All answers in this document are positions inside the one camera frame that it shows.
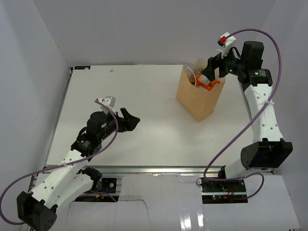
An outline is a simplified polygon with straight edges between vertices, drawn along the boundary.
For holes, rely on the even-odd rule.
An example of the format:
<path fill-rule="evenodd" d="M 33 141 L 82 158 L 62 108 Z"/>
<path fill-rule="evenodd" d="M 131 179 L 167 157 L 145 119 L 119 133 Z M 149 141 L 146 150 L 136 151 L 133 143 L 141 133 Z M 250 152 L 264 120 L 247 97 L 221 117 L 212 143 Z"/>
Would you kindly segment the orange white snack bag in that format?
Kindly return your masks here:
<path fill-rule="evenodd" d="M 198 89 L 211 91 L 217 84 L 220 84 L 220 81 L 218 80 L 210 81 L 206 76 L 204 76 L 201 73 L 199 73 L 196 76 L 195 86 Z"/>

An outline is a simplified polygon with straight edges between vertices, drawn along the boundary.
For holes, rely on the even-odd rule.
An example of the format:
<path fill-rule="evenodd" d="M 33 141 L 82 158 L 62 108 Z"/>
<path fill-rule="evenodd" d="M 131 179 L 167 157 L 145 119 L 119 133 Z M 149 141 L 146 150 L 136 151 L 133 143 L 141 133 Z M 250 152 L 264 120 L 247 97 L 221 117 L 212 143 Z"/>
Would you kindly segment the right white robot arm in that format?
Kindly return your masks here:
<path fill-rule="evenodd" d="M 284 139 L 277 123 L 271 73 L 261 67 L 263 51 L 263 43 L 246 41 L 238 58 L 235 57 L 237 48 L 230 47 L 225 56 L 219 53 L 210 57 L 202 71 L 210 80 L 213 80 L 215 70 L 219 71 L 220 77 L 237 76 L 253 131 L 252 144 L 241 150 L 238 160 L 218 172 L 217 185 L 223 192 L 235 186 L 234 180 L 280 167 L 293 151 L 292 143 Z"/>

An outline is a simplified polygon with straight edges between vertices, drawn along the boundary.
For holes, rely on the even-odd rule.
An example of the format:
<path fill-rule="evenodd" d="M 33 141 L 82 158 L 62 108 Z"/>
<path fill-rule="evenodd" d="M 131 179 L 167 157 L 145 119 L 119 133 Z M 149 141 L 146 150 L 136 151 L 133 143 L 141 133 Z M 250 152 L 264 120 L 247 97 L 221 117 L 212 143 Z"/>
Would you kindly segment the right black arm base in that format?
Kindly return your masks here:
<path fill-rule="evenodd" d="M 206 181 L 204 178 L 198 178 L 196 184 L 202 187 L 202 192 L 206 193 L 239 193 L 246 192 L 243 180 L 233 181 Z"/>

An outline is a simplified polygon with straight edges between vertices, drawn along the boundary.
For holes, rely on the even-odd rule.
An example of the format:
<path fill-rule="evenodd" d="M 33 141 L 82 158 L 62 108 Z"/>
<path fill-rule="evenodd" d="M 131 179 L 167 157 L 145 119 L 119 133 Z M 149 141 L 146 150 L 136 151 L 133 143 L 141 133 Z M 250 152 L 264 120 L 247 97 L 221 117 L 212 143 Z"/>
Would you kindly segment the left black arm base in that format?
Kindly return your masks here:
<path fill-rule="evenodd" d="M 98 192 L 103 193 L 115 193 L 117 186 L 116 178 L 102 178 L 101 187 Z"/>

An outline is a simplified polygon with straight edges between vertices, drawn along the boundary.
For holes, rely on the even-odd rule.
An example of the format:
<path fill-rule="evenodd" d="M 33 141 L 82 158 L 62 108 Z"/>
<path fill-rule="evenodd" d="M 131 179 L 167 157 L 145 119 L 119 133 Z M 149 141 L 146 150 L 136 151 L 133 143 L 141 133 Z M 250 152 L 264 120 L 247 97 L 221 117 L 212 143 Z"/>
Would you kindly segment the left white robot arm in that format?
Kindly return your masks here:
<path fill-rule="evenodd" d="M 112 133 L 133 131 L 140 122 L 126 108 L 120 110 L 122 116 L 103 111 L 90 115 L 60 167 L 30 192 L 21 192 L 17 196 L 20 220 L 35 231 L 48 231 L 57 219 L 57 211 L 82 193 L 97 192 L 101 188 L 101 173 L 87 167 L 91 155 L 102 149 L 102 142 Z"/>

